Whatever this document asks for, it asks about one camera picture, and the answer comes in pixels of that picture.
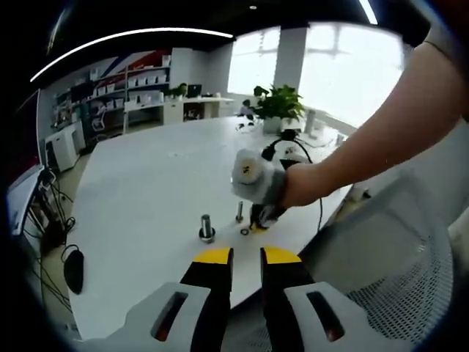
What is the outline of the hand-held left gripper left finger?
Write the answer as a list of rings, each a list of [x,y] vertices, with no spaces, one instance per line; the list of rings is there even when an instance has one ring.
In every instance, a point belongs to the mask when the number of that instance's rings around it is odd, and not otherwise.
[[[129,309],[123,326],[77,351],[220,351],[230,311],[230,247],[196,255],[179,282],[167,282]]]

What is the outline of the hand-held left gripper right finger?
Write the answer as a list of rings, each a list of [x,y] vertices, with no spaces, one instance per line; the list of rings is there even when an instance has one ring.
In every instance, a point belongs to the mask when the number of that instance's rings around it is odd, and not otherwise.
[[[366,312],[326,282],[315,282],[301,259],[260,249],[263,311],[273,351],[380,351],[381,335]]]

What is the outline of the person's right hand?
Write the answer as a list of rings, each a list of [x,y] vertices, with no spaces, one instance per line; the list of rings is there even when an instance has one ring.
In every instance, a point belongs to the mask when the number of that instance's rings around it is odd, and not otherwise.
[[[327,195],[328,182],[321,164],[294,164],[286,171],[284,208],[310,205]]]

